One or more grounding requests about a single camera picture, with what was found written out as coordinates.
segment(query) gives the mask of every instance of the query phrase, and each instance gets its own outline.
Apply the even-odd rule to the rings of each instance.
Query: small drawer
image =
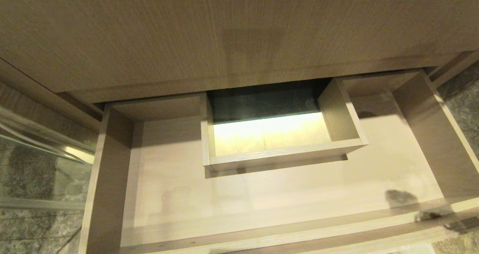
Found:
[[[332,142],[236,159],[214,155],[205,93],[108,104],[79,252],[386,253],[479,214],[478,160],[422,70],[319,102]]]

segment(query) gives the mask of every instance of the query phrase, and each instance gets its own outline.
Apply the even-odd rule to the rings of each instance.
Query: wooden cabinet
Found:
[[[477,216],[478,160],[422,70],[336,78],[320,103],[332,140],[360,142],[346,158],[284,164],[325,142],[215,176],[206,94],[108,104],[80,252],[386,253]]]

